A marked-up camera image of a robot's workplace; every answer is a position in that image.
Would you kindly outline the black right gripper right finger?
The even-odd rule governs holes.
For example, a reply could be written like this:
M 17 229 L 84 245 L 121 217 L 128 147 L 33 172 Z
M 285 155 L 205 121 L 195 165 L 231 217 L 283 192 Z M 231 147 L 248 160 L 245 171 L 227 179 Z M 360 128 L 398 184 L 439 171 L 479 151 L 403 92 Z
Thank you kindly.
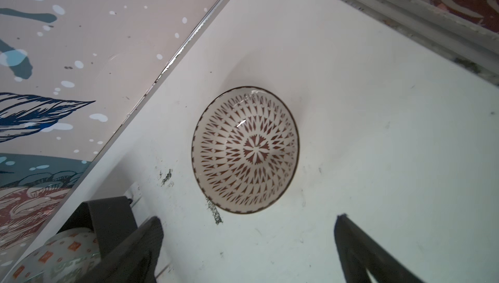
M 416 275 L 391 256 L 346 214 L 337 217 L 335 244 L 347 282 L 416 282 Z

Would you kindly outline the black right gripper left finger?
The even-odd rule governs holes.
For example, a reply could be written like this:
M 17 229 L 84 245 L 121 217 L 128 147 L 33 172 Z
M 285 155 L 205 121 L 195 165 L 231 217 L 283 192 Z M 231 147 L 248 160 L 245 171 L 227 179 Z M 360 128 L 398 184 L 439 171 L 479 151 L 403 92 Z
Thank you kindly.
M 156 282 L 155 269 L 163 237 L 161 220 L 148 219 L 78 281 Z

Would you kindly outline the green grey patterned bowl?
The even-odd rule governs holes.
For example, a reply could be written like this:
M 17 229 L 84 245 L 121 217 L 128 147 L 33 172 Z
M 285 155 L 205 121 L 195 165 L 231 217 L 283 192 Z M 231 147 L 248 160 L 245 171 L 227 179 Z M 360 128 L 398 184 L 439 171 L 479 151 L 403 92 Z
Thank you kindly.
M 7 282 L 77 282 L 101 261 L 96 234 L 89 228 L 60 232 L 27 255 Z

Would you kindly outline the white brown patterned bowl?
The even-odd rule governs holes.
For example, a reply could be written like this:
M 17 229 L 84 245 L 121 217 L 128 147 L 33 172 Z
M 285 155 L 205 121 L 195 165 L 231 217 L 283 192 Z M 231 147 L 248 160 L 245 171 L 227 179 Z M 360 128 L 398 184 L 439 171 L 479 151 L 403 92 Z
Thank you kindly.
M 298 124 L 287 105 L 263 88 L 241 86 L 215 98 L 192 137 L 192 169 L 213 204 L 253 214 L 276 203 L 298 169 Z

